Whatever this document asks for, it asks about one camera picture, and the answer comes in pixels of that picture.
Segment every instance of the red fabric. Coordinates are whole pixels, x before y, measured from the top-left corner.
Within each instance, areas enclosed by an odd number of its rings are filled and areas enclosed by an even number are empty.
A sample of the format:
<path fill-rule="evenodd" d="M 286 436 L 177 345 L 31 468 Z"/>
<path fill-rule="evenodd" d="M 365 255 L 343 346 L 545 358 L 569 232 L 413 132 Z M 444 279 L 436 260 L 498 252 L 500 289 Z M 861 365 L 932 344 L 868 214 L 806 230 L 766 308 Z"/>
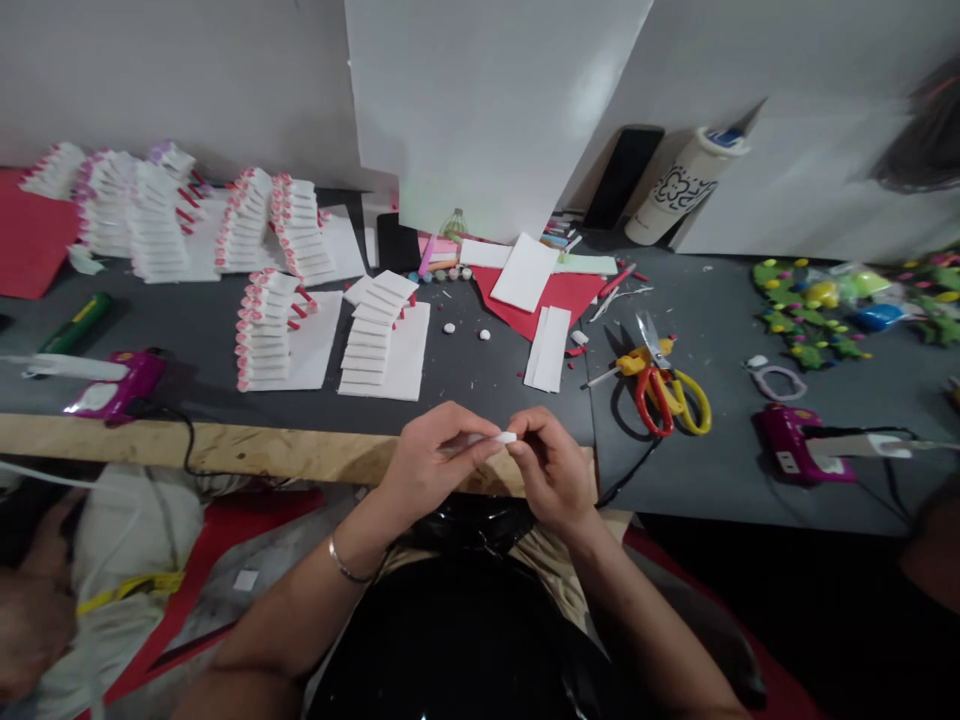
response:
<path fill-rule="evenodd" d="M 624 535 L 623 544 L 633 548 L 664 570 L 676 575 L 690 587 L 719 605 L 736 622 L 760 664 L 760 669 L 763 672 L 763 682 L 767 687 L 767 708 L 766 710 L 752 710 L 750 714 L 754 717 L 754 720 L 828 720 L 804 687 L 794 680 L 793 676 L 773 658 L 760 641 L 737 620 L 723 600 L 710 588 L 687 573 L 646 532 L 630 525 L 627 528 L 626 535 Z"/>
<path fill-rule="evenodd" d="M 23 170 L 0 170 L 0 295 L 39 300 L 77 239 L 80 217 L 66 200 L 20 189 Z"/>
<path fill-rule="evenodd" d="M 590 307 L 600 289 L 604 286 L 603 278 L 599 275 L 580 275 L 577 273 L 558 273 L 551 275 L 547 286 L 540 296 L 540 304 L 532 313 L 520 308 L 494 300 L 490 297 L 493 286 L 500 279 L 503 272 L 497 268 L 470 268 L 473 277 L 480 286 L 483 302 L 497 317 L 503 320 L 527 340 L 533 342 L 537 334 L 537 322 L 540 319 L 540 308 L 559 307 L 570 311 L 570 327 L 580 319 L 584 311 Z"/>

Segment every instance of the silver bracelet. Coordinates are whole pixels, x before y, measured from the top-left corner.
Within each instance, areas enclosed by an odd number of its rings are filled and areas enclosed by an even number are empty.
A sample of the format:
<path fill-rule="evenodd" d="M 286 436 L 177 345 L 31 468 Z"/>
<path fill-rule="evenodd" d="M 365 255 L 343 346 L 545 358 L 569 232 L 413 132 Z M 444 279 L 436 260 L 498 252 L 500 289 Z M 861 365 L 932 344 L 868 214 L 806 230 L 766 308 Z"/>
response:
<path fill-rule="evenodd" d="M 376 577 L 377 575 L 376 572 L 374 572 L 371 575 L 368 575 L 365 578 L 357 577 L 352 572 L 347 570 L 346 567 L 344 567 L 343 563 L 340 562 L 340 558 L 337 557 L 337 549 L 333 546 L 333 533 L 330 533 L 330 542 L 327 545 L 327 549 L 330 550 L 330 557 L 333 558 L 333 561 L 337 564 L 337 567 L 340 569 L 340 574 L 343 575 L 350 582 L 355 582 L 355 583 L 359 583 L 360 585 L 365 585 L 366 583 L 373 580 L 374 577 Z"/>

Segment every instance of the wooden board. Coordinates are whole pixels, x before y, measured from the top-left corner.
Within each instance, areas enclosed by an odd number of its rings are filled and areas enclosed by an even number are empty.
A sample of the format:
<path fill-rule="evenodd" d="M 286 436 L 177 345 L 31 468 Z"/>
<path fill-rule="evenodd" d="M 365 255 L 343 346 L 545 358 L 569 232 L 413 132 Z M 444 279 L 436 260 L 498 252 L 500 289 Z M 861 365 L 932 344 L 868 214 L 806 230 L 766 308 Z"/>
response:
<path fill-rule="evenodd" d="M 195 423 L 192 470 L 378 485 L 398 438 L 388 435 L 284 430 Z M 181 467 L 187 450 L 182 423 L 140 420 L 112 430 L 96 420 L 0 414 L 0 453 Z M 581 448 L 596 479 L 593 448 Z M 523 497 L 523 480 L 504 451 L 459 490 Z"/>

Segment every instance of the scissor handle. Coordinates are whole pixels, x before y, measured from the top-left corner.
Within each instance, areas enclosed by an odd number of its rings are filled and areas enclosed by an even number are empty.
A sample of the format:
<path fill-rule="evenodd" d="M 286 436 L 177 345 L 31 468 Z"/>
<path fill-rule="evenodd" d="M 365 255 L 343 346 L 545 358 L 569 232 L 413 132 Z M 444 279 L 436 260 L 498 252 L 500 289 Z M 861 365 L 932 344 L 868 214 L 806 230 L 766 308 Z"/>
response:
<path fill-rule="evenodd" d="M 647 426 L 650 432 L 657 437 L 669 437 L 673 433 L 673 415 L 670 412 L 670 406 L 667 404 L 667 397 L 663 391 L 663 383 L 653 380 L 654 373 L 659 372 L 659 368 L 654 367 L 653 363 L 643 369 L 637 382 L 637 393 L 634 396 L 634 403 L 637 406 L 637 412 L 640 413 L 640 419 L 643 420 L 643 424 Z M 653 418 L 650 417 L 650 409 L 647 407 L 647 386 L 653 387 L 653 394 L 657 398 L 657 409 L 660 411 L 661 418 L 663 419 L 663 428 L 657 425 L 653 421 Z"/>
<path fill-rule="evenodd" d="M 676 379 L 673 381 L 673 392 L 677 397 L 677 400 L 680 401 L 680 406 L 682 410 L 680 412 L 680 417 L 683 418 L 683 424 L 687 427 L 694 435 L 706 435 L 710 432 L 710 429 L 713 427 L 713 411 L 710 409 L 710 401 L 707 400 L 707 395 L 703 392 L 696 380 L 691 378 L 685 372 L 679 370 L 674 370 Z M 693 414 L 690 412 L 690 405 L 687 403 L 687 398 L 683 394 L 683 385 L 686 385 L 690 388 L 690 392 L 693 393 L 693 396 L 697 400 L 697 405 L 700 407 L 700 424 L 697 425 L 693 421 Z"/>

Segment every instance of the green marker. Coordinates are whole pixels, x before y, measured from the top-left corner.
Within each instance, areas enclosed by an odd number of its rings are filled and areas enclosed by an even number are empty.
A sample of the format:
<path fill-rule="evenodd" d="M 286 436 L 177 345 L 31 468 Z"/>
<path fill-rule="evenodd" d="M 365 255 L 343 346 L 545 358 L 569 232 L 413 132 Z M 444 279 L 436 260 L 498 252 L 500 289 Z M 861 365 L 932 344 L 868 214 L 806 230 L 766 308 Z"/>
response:
<path fill-rule="evenodd" d="M 94 293 L 80 312 L 65 322 L 40 346 L 37 353 L 68 355 L 84 335 L 106 315 L 113 300 L 106 293 Z M 35 373 L 24 373 L 23 377 L 36 377 Z"/>

